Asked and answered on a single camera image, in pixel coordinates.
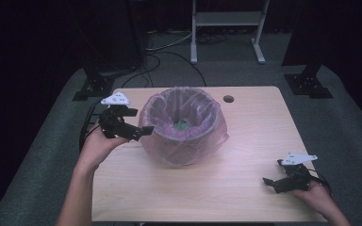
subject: hand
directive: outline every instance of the hand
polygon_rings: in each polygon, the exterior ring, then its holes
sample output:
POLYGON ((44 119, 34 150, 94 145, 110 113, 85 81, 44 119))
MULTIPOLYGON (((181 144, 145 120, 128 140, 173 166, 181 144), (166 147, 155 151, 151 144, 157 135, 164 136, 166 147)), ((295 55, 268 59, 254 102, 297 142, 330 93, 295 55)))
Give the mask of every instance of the hand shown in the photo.
POLYGON ((117 146, 129 141, 123 137, 106 138, 98 126, 98 122, 92 126, 92 129, 94 130, 85 140, 76 165, 78 169, 81 168, 86 171, 95 171, 108 157, 111 151, 117 146))
POLYGON ((290 194, 298 197, 307 206, 323 215, 331 225, 351 225, 322 184, 311 181, 307 191, 296 189, 290 191, 290 194))

